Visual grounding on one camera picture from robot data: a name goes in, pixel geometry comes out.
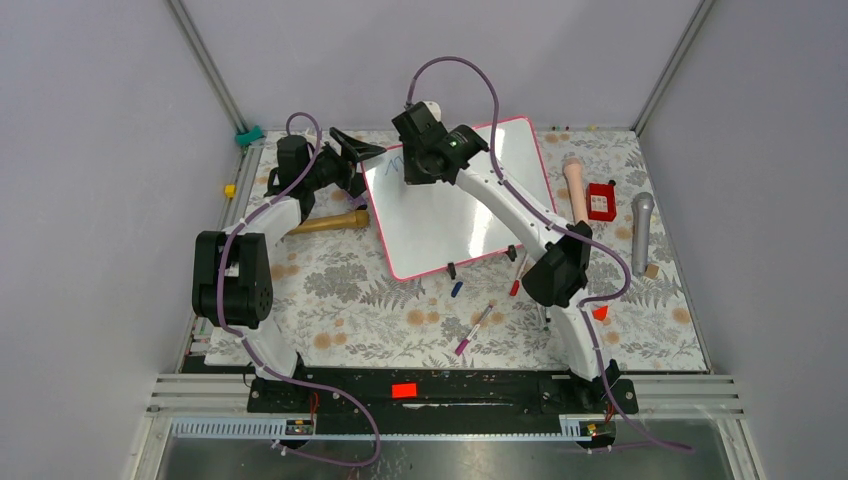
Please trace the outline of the pink framed whiteboard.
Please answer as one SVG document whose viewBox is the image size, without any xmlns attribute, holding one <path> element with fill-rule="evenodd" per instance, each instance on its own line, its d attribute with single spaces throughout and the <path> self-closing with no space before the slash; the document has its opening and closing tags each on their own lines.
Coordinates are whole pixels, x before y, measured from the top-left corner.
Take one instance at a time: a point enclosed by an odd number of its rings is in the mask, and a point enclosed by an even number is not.
<svg viewBox="0 0 848 480">
<path fill-rule="evenodd" d="M 525 116 L 501 120 L 496 155 L 517 183 L 556 212 L 532 122 Z M 437 273 L 496 253 L 519 240 L 479 201 L 460 188 L 439 182 L 404 182 L 401 145 L 364 162 L 370 196 L 391 275 L 405 281 Z"/>
</svg>

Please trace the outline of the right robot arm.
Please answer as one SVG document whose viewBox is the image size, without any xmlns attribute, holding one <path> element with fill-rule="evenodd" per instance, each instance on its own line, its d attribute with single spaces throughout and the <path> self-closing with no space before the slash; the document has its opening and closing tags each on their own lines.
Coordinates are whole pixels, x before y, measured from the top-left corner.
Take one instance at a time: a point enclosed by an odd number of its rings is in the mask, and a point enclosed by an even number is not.
<svg viewBox="0 0 848 480">
<path fill-rule="evenodd" d="M 573 386 L 575 402 L 597 412 L 613 398 L 612 385 L 620 370 L 604 359 L 589 305 L 607 296 L 587 292 L 591 254 L 617 254 L 593 238 L 587 220 L 566 220 L 540 201 L 512 166 L 540 165 L 537 143 L 522 147 L 521 136 L 508 123 L 492 121 L 473 128 L 448 129 L 431 102 L 407 103 L 392 120 L 399 134 L 407 185 L 449 184 L 490 211 L 518 244 L 532 266 L 520 282 L 536 303 L 547 308 L 566 345 L 568 368 L 579 378 Z"/>
</svg>

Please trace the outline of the blue marker cap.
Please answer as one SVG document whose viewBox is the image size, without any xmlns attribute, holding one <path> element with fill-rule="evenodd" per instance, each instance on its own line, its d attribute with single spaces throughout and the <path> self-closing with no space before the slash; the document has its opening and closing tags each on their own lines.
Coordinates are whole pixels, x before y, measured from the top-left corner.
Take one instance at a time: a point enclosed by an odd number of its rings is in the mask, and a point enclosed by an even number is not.
<svg viewBox="0 0 848 480">
<path fill-rule="evenodd" d="M 451 297 L 452 297 L 452 298 L 456 298 L 456 297 L 457 297 L 457 295 L 459 294 L 459 292 L 461 291 L 461 288 L 462 288 L 462 287 L 463 287 L 463 282 L 462 282 L 462 281 L 457 281 L 457 282 L 454 284 L 454 286 L 453 286 L 453 288 L 452 288 L 452 290 L 451 290 Z"/>
</svg>

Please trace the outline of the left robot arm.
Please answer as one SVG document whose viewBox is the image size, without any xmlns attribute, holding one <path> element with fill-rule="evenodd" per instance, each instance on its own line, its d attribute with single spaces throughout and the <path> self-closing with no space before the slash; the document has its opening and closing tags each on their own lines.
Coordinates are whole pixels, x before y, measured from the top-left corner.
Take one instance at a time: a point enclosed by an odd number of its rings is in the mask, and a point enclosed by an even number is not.
<svg viewBox="0 0 848 480">
<path fill-rule="evenodd" d="M 240 340 L 257 375 L 275 380 L 272 398 L 288 411 L 307 404 L 311 387 L 294 374 L 299 354 L 269 319 L 274 301 L 270 254 L 308 219 L 316 192 L 335 185 L 361 196 L 366 186 L 359 165 L 387 151 L 336 128 L 329 135 L 329 141 L 280 138 L 262 204 L 224 230 L 201 232 L 195 242 L 194 312 Z"/>
</svg>

